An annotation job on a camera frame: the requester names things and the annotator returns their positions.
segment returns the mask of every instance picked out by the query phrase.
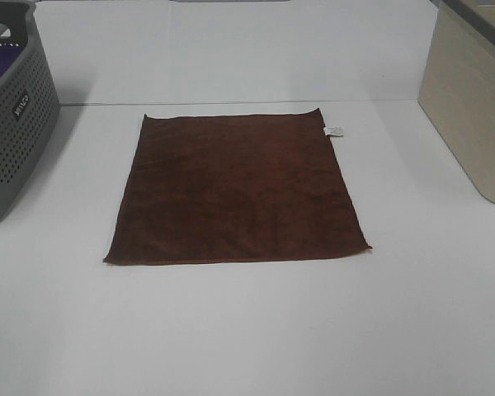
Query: perforated plastic basket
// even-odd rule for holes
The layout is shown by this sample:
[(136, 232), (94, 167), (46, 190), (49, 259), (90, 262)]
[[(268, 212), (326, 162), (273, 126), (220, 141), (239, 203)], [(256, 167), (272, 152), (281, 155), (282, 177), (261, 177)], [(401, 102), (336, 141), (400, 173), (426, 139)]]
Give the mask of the perforated plastic basket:
[(0, 219), (33, 171), (59, 115), (34, 10), (31, 2), (0, 2), (0, 24), (11, 32), (0, 46), (23, 48), (0, 77)]

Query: white surface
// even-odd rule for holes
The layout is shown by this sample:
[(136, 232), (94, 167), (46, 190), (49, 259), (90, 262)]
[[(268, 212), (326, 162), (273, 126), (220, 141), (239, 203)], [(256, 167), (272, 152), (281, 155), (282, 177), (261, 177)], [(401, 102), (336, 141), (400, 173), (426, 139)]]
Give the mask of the white surface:
[(40, 2), (62, 103), (416, 99), (423, 0)]
[(495, 205), (415, 101), (319, 104), (370, 253), (117, 267), (149, 116), (317, 104), (64, 108), (0, 223), (0, 396), (495, 396)]

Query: brown towel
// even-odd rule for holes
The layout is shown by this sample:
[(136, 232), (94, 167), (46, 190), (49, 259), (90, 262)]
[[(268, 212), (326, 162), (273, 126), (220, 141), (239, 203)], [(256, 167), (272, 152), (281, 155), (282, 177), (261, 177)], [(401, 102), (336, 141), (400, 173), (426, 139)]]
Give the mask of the brown towel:
[(319, 110), (145, 116), (105, 262), (307, 260), (369, 248)]

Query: gray laundry basket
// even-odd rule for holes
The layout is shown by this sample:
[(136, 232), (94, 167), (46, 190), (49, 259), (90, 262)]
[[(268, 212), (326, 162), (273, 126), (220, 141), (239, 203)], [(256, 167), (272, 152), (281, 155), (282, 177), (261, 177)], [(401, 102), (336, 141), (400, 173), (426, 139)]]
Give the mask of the gray laundry basket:
[(0, 78), (0, 219), (33, 171), (59, 116), (34, 10), (32, 2), (0, 2), (0, 24), (11, 32), (0, 38), (0, 46), (23, 48)]

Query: beige box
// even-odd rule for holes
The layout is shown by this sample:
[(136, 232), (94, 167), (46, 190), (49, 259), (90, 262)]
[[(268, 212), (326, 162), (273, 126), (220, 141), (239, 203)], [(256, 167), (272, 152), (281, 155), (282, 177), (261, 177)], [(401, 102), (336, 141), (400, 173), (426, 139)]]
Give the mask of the beige box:
[(478, 191), (495, 202), (495, 46), (443, 2), (418, 101)]

